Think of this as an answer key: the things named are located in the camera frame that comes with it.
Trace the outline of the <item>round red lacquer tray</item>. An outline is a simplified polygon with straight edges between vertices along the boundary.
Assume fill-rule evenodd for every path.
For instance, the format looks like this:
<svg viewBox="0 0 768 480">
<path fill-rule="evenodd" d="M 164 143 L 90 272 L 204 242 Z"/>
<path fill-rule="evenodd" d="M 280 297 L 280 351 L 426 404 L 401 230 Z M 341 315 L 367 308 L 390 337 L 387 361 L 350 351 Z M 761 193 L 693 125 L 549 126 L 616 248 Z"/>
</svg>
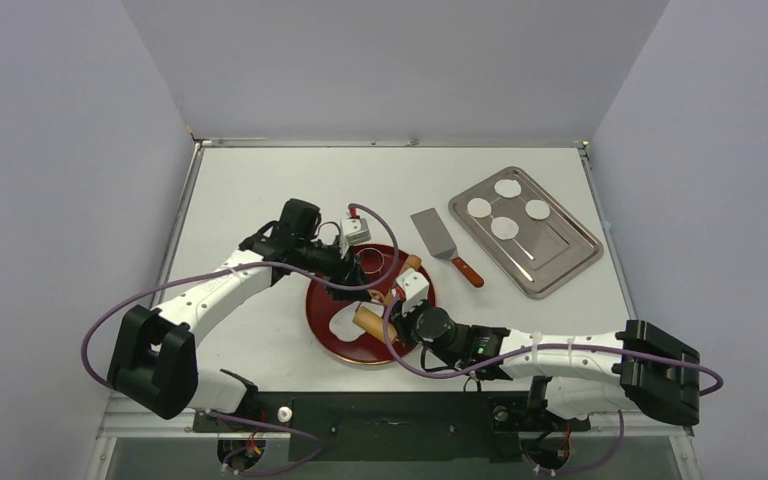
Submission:
<svg viewBox="0 0 768 480">
<path fill-rule="evenodd" d="M 356 314 L 368 322 L 373 314 L 381 315 L 386 289 L 406 267 L 415 269 L 423 276 L 428 273 L 422 267 L 420 257 L 381 244 L 366 244 L 358 248 L 362 271 L 370 281 L 383 278 L 384 283 L 375 288 L 371 302 L 338 301 L 316 282 L 309 284 L 305 298 L 305 317 L 315 339 L 332 355 L 348 363 L 381 365 L 393 360 L 389 350 L 379 338 L 354 322 Z"/>
</svg>

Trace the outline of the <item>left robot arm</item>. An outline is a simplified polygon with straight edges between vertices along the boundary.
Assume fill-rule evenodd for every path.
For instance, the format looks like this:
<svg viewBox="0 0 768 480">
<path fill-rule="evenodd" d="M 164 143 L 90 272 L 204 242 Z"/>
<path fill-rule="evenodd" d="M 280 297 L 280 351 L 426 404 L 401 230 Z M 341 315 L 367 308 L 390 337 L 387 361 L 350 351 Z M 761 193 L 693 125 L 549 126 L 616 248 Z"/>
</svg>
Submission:
<svg viewBox="0 0 768 480">
<path fill-rule="evenodd" d="M 106 375 L 113 390 L 163 419 L 183 410 L 218 411 L 232 429 L 251 427 L 258 402 L 254 385 L 227 369 L 200 366 L 207 335 L 253 296 L 291 273 L 322 279 L 337 300 L 366 300 L 369 280 L 357 245 L 370 240 L 366 219 L 351 211 L 329 243 L 319 239 L 320 209 L 288 200 L 276 220 L 245 238 L 215 271 L 148 309 L 130 304 L 120 322 Z"/>
</svg>

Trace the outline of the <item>white dough piece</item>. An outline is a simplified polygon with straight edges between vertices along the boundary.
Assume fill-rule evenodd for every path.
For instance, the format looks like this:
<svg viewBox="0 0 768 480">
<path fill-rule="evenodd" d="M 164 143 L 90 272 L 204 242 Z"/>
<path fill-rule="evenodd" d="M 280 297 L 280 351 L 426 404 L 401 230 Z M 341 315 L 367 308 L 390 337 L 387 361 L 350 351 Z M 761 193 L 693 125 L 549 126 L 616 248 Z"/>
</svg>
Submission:
<svg viewBox="0 0 768 480">
<path fill-rule="evenodd" d="M 366 331 L 353 321 L 355 314 L 361 307 L 365 307 L 377 315 L 381 315 L 385 306 L 375 302 L 354 302 L 339 310 L 328 324 L 329 331 L 343 342 L 353 342 L 359 339 Z"/>
</svg>

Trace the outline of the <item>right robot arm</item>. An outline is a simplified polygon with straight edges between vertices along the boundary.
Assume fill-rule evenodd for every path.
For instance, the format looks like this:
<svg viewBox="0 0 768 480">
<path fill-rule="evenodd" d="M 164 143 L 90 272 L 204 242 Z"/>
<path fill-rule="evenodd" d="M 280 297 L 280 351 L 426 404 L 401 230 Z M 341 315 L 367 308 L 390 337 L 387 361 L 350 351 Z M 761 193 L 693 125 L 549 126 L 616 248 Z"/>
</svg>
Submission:
<svg viewBox="0 0 768 480">
<path fill-rule="evenodd" d="M 526 418 L 548 427 L 559 418 L 630 410 L 669 425 L 700 420 L 702 371 L 699 352 L 643 320 L 622 330 L 589 335 L 544 335 L 504 327 L 466 325 L 424 302 L 405 313 L 386 308 L 395 339 L 419 344 L 441 361 L 429 379 L 465 376 L 480 382 L 529 379 L 538 391 L 524 400 Z"/>
</svg>

